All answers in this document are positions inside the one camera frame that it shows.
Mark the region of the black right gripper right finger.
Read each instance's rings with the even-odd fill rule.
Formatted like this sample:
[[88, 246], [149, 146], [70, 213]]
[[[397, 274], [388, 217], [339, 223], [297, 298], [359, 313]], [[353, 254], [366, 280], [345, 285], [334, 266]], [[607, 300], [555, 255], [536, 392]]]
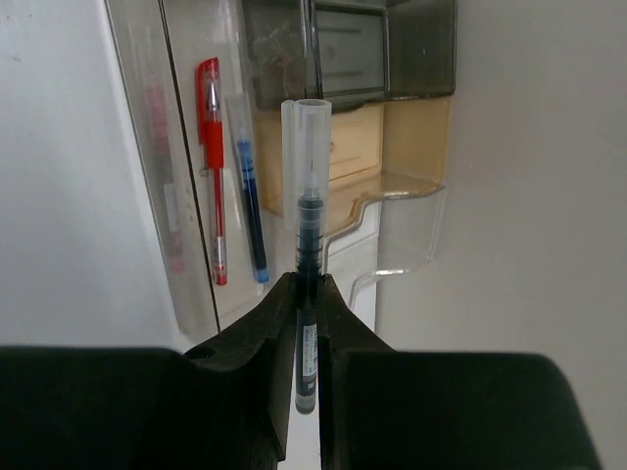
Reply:
[[521, 352], [398, 352], [317, 288], [325, 469], [598, 469], [562, 371]]

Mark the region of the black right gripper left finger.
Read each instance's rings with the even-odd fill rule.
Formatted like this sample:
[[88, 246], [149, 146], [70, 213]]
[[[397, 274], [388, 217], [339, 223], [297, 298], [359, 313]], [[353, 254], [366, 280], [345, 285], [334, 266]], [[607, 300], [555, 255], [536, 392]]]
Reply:
[[296, 277], [188, 352], [1, 351], [5, 469], [273, 469], [285, 458]]

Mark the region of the black ink pen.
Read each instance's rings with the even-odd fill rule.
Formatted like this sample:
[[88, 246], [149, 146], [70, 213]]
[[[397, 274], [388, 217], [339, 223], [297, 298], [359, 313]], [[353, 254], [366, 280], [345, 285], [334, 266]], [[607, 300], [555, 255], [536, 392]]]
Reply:
[[331, 111], [320, 99], [281, 104], [283, 218], [295, 235], [297, 274], [295, 406], [304, 415], [316, 402], [315, 299], [325, 269]]

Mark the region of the red gel pen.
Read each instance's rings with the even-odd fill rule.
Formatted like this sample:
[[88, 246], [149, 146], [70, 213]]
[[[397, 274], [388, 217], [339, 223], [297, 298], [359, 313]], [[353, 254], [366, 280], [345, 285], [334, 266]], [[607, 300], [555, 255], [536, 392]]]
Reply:
[[220, 111], [219, 60], [209, 58], [198, 65], [195, 74], [199, 142], [204, 149], [210, 178], [212, 269], [219, 286], [227, 283], [226, 228], [223, 196], [223, 125]]

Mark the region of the blue ink pen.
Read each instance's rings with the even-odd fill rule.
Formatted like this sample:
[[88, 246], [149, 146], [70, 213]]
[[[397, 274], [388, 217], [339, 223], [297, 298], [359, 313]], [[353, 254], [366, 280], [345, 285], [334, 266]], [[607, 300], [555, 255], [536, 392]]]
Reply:
[[255, 169], [255, 143], [249, 97], [245, 93], [231, 94], [225, 99], [231, 148], [239, 173], [239, 188], [249, 251], [255, 280], [269, 281], [263, 223]]

